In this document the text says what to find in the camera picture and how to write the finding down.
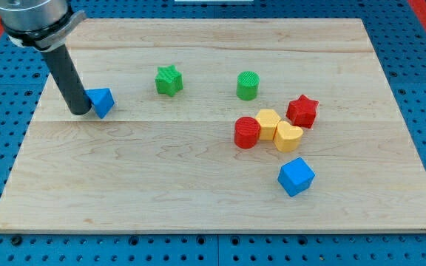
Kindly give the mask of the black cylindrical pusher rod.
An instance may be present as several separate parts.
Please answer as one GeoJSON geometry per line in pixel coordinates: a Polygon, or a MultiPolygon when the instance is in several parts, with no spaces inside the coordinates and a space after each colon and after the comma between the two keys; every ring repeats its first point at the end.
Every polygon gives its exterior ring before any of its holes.
{"type": "Polygon", "coordinates": [[[52,51],[43,52],[42,57],[69,111],[73,115],[86,114],[91,109],[91,103],[67,47],[63,44],[52,51]]]}

